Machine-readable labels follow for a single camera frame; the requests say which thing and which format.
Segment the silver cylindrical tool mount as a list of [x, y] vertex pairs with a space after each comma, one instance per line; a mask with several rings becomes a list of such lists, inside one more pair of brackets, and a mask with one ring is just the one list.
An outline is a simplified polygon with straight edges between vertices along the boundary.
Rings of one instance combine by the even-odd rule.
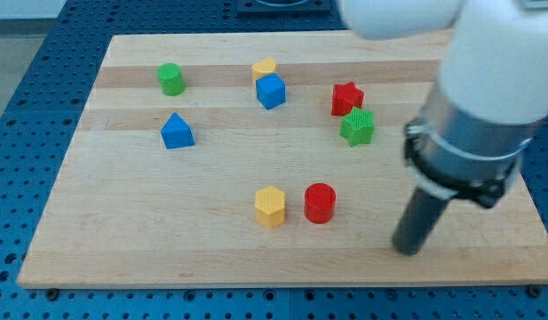
[[440, 200], [492, 208], [512, 187], [542, 121], [504, 124], [460, 108], [435, 83], [404, 128], [404, 158], [417, 185]]

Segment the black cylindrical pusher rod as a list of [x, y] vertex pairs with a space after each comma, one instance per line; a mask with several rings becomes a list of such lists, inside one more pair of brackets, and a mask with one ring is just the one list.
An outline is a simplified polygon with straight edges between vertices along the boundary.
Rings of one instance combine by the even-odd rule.
[[449, 202], [415, 188], [394, 230], [393, 248], [408, 256], [419, 253]]

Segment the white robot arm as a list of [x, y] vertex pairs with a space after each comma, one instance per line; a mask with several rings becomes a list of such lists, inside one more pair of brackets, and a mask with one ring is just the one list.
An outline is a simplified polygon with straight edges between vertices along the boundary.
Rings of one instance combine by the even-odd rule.
[[548, 1], [348, 0], [338, 10], [370, 40], [452, 30], [427, 101], [404, 129], [417, 185], [392, 243], [413, 255], [450, 201], [490, 208], [514, 183], [548, 116]]

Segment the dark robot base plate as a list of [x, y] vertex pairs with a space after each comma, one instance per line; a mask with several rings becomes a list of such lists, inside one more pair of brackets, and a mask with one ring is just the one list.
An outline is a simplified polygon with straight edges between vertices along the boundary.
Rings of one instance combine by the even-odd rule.
[[236, 0], [238, 14], [330, 12], [332, 0]]

